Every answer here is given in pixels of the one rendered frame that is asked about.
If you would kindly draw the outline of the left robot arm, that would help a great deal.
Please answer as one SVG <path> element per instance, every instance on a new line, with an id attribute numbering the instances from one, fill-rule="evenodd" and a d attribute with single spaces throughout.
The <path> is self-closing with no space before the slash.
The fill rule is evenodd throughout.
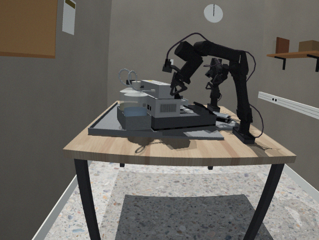
<path id="1" fill-rule="evenodd" d="M 177 46 L 174 54 L 186 61 L 189 68 L 193 67 L 195 70 L 203 63 L 202 56 L 210 55 L 229 60 L 229 72 L 233 77 L 237 94 L 236 113 L 240 120 L 240 126 L 233 129 L 245 140 L 255 140 L 255 137 L 249 133 L 253 117 L 246 87 L 246 75 L 249 71 L 246 52 L 228 49 L 209 41 L 196 42 L 193 46 L 183 41 Z"/>

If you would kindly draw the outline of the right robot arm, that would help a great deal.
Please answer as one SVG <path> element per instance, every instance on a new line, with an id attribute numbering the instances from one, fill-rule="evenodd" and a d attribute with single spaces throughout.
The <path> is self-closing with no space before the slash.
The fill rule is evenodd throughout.
<path id="1" fill-rule="evenodd" d="M 213 70 L 208 70 L 205 75 L 210 78 L 212 75 L 213 75 L 213 72 L 215 74 L 219 74 L 219 75 L 222 75 L 223 78 L 224 78 L 224 81 L 228 78 L 228 73 L 229 73 L 229 66 L 228 64 L 223 64 L 223 65 L 220 65 L 218 64 L 219 62 L 222 63 L 222 59 L 215 59 L 215 58 L 212 58 L 211 60 L 211 66 L 213 65 L 216 65 L 216 66 L 213 66 L 212 68 L 214 69 Z M 211 90 L 211 94 L 210 94 L 210 98 L 211 98 L 211 103 L 207 103 L 207 105 L 209 105 L 211 108 L 213 109 L 220 109 L 220 107 L 217 106 L 217 100 L 220 98 L 221 96 L 221 93 L 220 93 L 220 90 L 219 90 L 219 87 L 217 86 L 216 88 L 214 88 L 213 90 Z"/>

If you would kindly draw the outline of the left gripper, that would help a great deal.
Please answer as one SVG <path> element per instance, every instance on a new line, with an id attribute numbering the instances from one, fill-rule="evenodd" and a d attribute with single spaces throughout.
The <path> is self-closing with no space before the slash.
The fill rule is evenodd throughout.
<path id="1" fill-rule="evenodd" d="M 177 71 L 173 73 L 173 77 L 172 77 L 172 81 L 170 85 L 170 88 L 171 88 L 170 95 L 174 96 L 182 91 L 187 90 L 188 88 L 184 86 L 183 82 L 189 85 L 191 82 L 190 77 L 194 74 L 196 70 L 193 69 L 193 67 L 189 68 L 189 64 L 187 62 L 184 64 L 184 66 L 181 69 L 177 68 L 175 65 L 171 65 L 171 61 L 170 62 L 167 61 L 166 67 L 167 65 L 170 66 L 169 68 Z M 181 89 L 173 93 L 174 88 L 178 85 L 181 87 Z"/>

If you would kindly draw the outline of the white rectangular well plate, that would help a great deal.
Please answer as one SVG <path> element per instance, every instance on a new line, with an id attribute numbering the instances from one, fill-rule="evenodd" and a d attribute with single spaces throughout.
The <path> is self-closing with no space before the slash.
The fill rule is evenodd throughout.
<path id="1" fill-rule="evenodd" d="M 225 113 L 220 113 L 220 112 L 213 112 L 214 114 L 217 114 L 218 117 L 225 117 L 227 118 L 229 116 L 229 114 L 225 114 Z"/>

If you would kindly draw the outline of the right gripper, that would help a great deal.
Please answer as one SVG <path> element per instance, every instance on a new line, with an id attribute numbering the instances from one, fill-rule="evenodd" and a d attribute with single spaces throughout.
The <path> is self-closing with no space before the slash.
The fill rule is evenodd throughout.
<path id="1" fill-rule="evenodd" d="M 211 89 L 213 90 L 214 88 L 216 88 L 217 86 L 219 86 L 223 81 L 224 81 L 224 78 L 222 75 L 219 75 L 219 74 L 215 74 L 213 72 L 213 75 L 211 76 L 212 80 L 211 80 L 211 83 L 213 83 L 213 85 L 210 83 L 210 82 L 207 82 L 207 85 L 206 85 L 206 89 Z M 208 85 L 211 87 L 211 88 L 207 88 Z"/>

